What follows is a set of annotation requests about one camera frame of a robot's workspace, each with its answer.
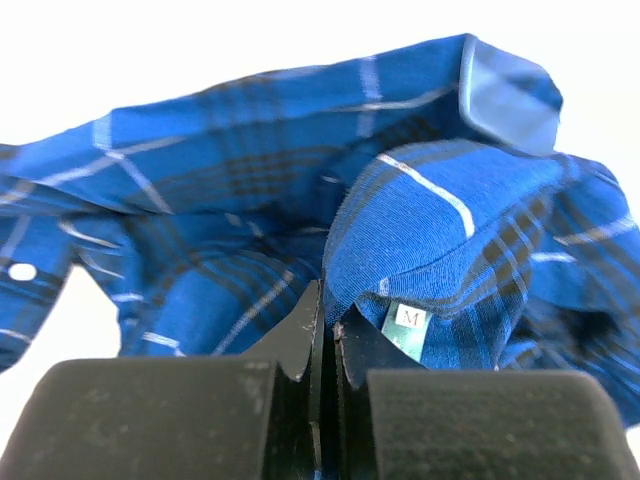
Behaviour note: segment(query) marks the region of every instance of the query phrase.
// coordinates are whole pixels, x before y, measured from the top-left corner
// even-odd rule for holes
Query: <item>blue plaid shirt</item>
[[[640,233],[605,167],[554,151],[561,104],[461,35],[2,145],[0,369],[74,263],[121,355],[242,352],[324,278],[330,323],[400,300],[434,315],[425,366],[580,369],[638,423]]]

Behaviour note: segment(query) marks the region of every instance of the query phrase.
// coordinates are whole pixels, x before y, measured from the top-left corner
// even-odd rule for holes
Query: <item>plaid shirt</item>
[[[553,150],[561,104],[461,35],[0,146],[0,369],[73,263],[122,355],[241,352],[323,277],[330,323],[399,299],[434,314],[425,366],[581,369],[638,423],[640,233],[605,167]]]

